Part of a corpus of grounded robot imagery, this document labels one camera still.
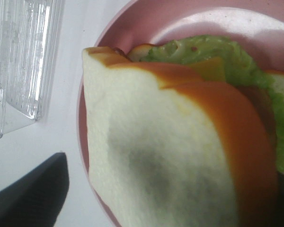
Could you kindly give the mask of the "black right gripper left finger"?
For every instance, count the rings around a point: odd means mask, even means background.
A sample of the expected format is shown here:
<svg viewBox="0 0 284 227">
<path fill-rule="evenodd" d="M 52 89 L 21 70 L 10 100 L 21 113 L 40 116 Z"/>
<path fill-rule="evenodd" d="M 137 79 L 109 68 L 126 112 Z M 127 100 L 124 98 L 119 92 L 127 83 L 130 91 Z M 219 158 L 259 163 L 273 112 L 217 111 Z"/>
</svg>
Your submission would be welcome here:
<svg viewBox="0 0 284 227">
<path fill-rule="evenodd" d="M 65 153 L 55 153 L 0 191 L 0 227 L 52 227 L 69 189 Z"/>
</svg>

